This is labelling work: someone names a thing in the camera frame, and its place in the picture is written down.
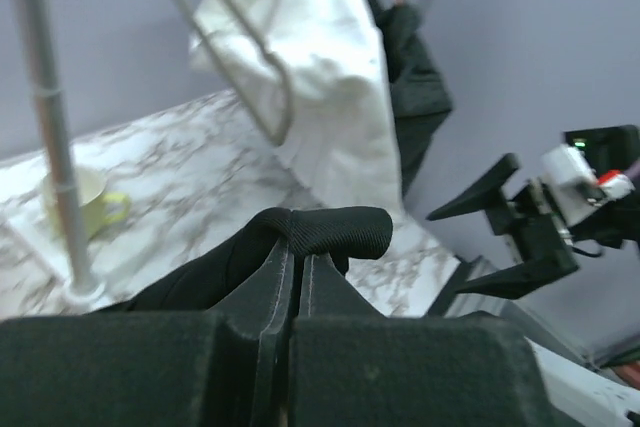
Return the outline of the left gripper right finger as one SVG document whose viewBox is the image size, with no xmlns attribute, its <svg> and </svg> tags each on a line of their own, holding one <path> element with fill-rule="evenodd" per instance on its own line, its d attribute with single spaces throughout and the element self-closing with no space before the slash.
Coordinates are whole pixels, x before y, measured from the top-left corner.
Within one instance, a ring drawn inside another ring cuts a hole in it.
<svg viewBox="0 0 640 427">
<path fill-rule="evenodd" d="M 388 318 L 328 256 L 304 262 L 292 426 L 552 426 L 532 348 L 489 314 Z"/>
</svg>

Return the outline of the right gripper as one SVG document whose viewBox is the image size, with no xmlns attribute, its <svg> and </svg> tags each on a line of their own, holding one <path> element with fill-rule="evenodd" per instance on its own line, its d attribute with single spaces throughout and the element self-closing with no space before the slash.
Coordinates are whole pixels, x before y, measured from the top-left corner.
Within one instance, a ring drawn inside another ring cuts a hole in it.
<svg viewBox="0 0 640 427">
<path fill-rule="evenodd" d="M 516 300 L 579 270 L 566 226 L 552 210 L 543 184 L 530 180 L 508 200 L 502 187 L 520 169 L 513 153 L 504 154 L 464 192 L 428 216 L 429 221 L 487 211 L 493 233 L 504 238 L 514 264 L 467 280 L 459 294 Z"/>
</svg>

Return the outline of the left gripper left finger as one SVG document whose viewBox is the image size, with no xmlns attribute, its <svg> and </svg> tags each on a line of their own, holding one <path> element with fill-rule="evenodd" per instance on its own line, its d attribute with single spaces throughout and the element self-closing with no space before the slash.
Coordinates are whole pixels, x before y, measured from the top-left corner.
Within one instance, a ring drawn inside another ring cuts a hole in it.
<svg viewBox="0 0 640 427">
<path fill-rule="evenodd" d="M 294 258 L 279 241 L 208 311 L 1 325 L 5 426 L 276 426 Z"/>
</svg>

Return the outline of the white skirt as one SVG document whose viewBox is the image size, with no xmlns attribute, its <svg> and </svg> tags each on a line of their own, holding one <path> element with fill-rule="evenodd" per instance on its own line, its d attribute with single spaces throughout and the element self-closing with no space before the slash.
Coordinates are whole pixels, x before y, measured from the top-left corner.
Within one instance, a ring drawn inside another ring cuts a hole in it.
<svg viewBox="0 0 640 427">
<path fill-rule="evenodd" d="M 233 0 L 286 67 L 280 162 L 329 207 L 403 210 L 386 57 L 366 0 Z"/>
</svg>

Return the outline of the black dotted garment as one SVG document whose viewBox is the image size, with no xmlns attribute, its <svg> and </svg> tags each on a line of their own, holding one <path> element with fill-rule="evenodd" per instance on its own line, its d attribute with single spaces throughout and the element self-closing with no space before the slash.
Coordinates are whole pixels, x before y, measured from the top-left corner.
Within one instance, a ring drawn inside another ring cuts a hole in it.
<svg viewBox="0 0 640 427">
<path fill-rule="evenodd" d="M 453 110 L 445 82 L 419 36 L 421 15 L 402 3 L 367 0 L 382 34 L 400 153 L 402 192 L 414 181 L 432 138 Z"/>
</svg>

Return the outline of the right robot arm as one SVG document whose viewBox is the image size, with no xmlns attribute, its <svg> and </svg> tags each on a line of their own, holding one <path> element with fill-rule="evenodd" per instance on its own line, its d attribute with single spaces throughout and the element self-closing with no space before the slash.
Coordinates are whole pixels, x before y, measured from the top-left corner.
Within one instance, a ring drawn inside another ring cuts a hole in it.
<svg viewBox="0 0 640 427">
<path fill-rule="evenodd" d="M 436 221 L 474 212 L 485 214 L 494 235 L 504 239 L 512 266 L 459 284 L 458 294 L 514 301 L 574 274 L 593 241 L 619 249 L 639 241 L 639 130 L 634 125 L 568 131 L 542 157 L 543 171 L 513 197 L 504 185 L 519 170 L 503 155 L 456 198 L 435 209 Z M 639 363 L 639 331 L 633 329 L 601 351 L 585 351 L 549 332 L 565 353 L 536 345 L 540 369 L 564 426 L 636 426 L 639 392 L 602 376 L 612 367 Z"/>
</svg>

